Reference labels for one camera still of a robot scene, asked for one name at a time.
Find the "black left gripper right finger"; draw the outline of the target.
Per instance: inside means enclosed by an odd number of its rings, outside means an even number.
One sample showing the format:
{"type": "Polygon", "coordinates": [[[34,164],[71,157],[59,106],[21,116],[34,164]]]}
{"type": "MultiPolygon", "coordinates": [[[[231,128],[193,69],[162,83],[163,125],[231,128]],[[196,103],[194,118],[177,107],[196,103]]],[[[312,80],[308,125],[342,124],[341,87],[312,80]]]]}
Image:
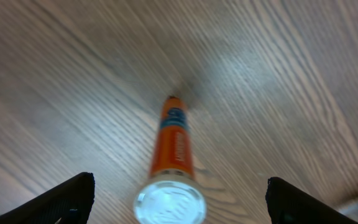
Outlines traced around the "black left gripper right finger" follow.
{"type": "Polygon", "coordinates": [[[279,177],[269,178],[265,201],[272,224],[357,224],[279,177]]]}

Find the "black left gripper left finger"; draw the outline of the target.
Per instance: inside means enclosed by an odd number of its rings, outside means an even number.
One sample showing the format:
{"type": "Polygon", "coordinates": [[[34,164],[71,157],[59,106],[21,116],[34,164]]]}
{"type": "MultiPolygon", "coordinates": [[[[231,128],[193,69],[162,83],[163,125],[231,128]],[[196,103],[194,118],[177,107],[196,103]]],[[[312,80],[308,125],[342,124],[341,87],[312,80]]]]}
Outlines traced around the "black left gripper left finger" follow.
{"type": "Polygon", "coordinates": [[[10,212],[0,224],[87,224],[94,204],[92,173],[82,172],[10,212]]]}

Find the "orange tube with white cap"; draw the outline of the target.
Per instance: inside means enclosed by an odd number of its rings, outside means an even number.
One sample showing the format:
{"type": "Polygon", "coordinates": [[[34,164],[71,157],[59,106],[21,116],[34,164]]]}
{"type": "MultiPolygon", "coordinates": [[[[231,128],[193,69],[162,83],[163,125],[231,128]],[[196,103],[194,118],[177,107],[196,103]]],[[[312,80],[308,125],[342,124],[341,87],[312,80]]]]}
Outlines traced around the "orange tube with white cap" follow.
{"type": "Polygon", "coordinates": [[[198,224],[207,203],[195,180],[186,105],[169,96],[162,107],[149,178],[134,199],[134,215],[146,224],[198,224]]]}

